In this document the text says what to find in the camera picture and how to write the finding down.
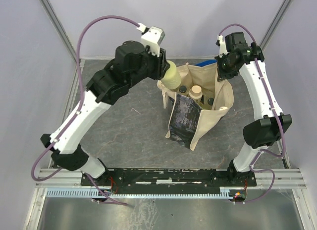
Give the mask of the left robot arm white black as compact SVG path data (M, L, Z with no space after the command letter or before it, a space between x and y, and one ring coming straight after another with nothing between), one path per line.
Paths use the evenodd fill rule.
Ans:
M115 57L97 71L86 85L83 98L52 134L43 134L41 141L51 151L51 158L68 171L80 170L92 177L97 185L105 185L109 173L103 162L87 153L80 141L95 121L113 106L129 89L143 79L161 80L170 68L166 51L158 55L148 45L126 41L115 50Z

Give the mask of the beige jar wide lid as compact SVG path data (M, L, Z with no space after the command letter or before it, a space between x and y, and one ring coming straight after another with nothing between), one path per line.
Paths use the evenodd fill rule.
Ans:
M192 98L197 104L199 104L203 97L201 86L194 85L189 91L189 97Z

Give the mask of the beige canvas tote bag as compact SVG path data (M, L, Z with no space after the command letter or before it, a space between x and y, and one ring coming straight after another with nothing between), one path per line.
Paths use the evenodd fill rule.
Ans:
M161 81L157 82L163 100L163 107L172 104L166 138L194 150L199 139L209 132L234 103L233 89L229 81L217 80L217 64L204 67L185 64L176 66L181 76L181 84L187 87L187 95L179 93L178 88L169 90ZM203 97L197 104L189 97L189 91L194 85L202 88ZM210 106L207 101L214 98Z

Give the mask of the clear square bottle back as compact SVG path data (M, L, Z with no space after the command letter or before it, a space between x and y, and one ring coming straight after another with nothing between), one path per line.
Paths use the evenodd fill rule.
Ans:
M212 106L213 103L214 103L214 98L209 98L208 101L207 101L207 103L208 103L210 106Z

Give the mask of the yellow green pump bottle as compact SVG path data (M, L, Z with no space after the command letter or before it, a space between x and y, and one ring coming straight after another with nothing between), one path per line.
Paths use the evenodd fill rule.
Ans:
M181 76L177 70L176 64L170 60L167 62L170 65L170 68L166 71L164 77L160 81L167 89L175 90L181 84Z

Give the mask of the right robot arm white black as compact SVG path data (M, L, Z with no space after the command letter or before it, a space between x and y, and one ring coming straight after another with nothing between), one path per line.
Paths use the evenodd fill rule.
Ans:
M218 35L218 81L241 75L249 92L254 121L243 128L244 145L229 164L225 177L234 186L254 177L250 168L268 148L284 134L292 123L291 115L283 113L276 101L265 70L264 55L256 42L247 44L243 32L223 37Z

